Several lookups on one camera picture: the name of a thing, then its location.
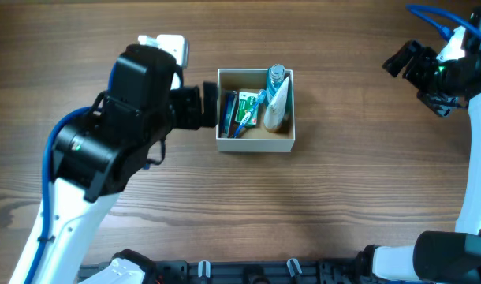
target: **wooden table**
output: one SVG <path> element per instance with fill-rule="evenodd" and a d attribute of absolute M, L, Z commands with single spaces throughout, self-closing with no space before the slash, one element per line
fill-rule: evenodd
<path fill-rule="evenodd" d="M 462 17 L 475 5 L 430 4 Z M 153 260 L 354 256 L 453 230 L 468 115 L 437 118 L 381 68 L 409 39 L 443 44 L 402 2 L 0 6 L 0 283 L 35 220 L 51 128 L 106 88 L 125 46 L 161 33 L 189 39 L 189 85 L 218 68 L 293 69 L 296 143 L 288 155 L 224 154 L 213 129 L 174 130 L 164 164 L 133 176 L 85 263 L 125 248 Z"/>

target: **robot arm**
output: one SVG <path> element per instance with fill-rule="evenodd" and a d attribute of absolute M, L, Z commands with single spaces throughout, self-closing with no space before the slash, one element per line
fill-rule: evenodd
<path fill-rule="evenodd" d="M 472 149 L 456 233 L 427 231 L 415 245 L 378 247 L 372 273 L 380 278 L 481 283 L 481 7 L 465 24 L 466 31 L 457 28 L 439 55 L 409 41 L 383 66 L 393 77 L 407 66 L 403 78 L 418 89 L 418 99 L 440 117 L 466 108 L 458 103 L 464 97 L 472 123 Z"/>
<path fill-rule="evenodd" d="M 472 149 L 467 191 L 455 231 L 477 234 L 481 230 L 481 93 L 470 100 L 468 114 L 472 124 Z"/>
<path fill-rule="evenodd" d="M 182 87 L 186 40 L 180 35 L 139 40 L 118 58 L 108 90 L 91 108 L 67 116 L 56 137 L 50 136 L 53 147 L 43 167 L 43 176 L 50 178 L 43 183 L 39 214 L 10 283 L 72 283 L 130 177 L 161 163 L 147 157 L 150 147 L 159 141 L 163 160 L 165 137 L 172 129 L 216 126 L 216 84 L 203 85 L 203 113 L 199 88 Z M 131 283 L 146 281 L 148 271 L 128 262 L 120 257 L 114 263 L 128 269 Z M 121 268 L 101 282 L 118 279 L 120 273 Z"/>

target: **green package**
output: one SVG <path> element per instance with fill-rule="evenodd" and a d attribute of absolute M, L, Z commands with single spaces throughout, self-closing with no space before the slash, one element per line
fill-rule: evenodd
<path fill-rule="evenodd" d="M 241 123 L 242 118 L 255 105 L 257 99 L 258 99 L 258 93 L 253 93 L 253 92 L 239 93 L 239 107 L 237 108 L 237 114 L 235 115 L 235 122 Z M 256 107 L 251 118 L 249 118 L 245 126 L 255 126 L 257 121 L 258 121 L 258 107 Z"/>

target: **bottle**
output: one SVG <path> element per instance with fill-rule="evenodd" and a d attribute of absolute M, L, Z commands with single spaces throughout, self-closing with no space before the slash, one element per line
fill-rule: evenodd
<path fill-rule="evenodd" d="M 285 79 L 285 67 L 281 64 L 276 64 L 269 68 L 267 74 L 267 100 L 265 104 L 268 106 L 274 98 L 275 93 L 282 85 Z"/>
<path fill-rule="evenodd" d="M 286 78 L 267 107 L 267 110 L 265 110 L 263 125 L 265 130 L 270 133 L 276 133 L 281 128 L 282 119 L 285 116 L 288 85 L 289 78 Z"/>

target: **cardboard box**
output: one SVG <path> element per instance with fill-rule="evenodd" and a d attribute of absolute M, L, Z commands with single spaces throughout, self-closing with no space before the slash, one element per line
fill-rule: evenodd
<path fill-rule="evenodd" d="M 237 152 L 290 152 L 295 143 L 295 101 L 293 94 L 293 71 L 286 70 L 285 77 L 289 77 L 288 99 L 283 125 L 277 133 L 269 133 L 263 126 L 265 105 L 259 109 L 256 127 L 247 129 L 239 138 L 221 138 L 219 124 L 216 126 L 216 144 L 218 151 Z M 219 69 L 218 70 L 218 122 L 220 122 L 224 106 L 224 90 L 237 91 L 241 89 L 267 88 L 266 69 Z M 238 124 L 233 122 L 230 133 Z"/>

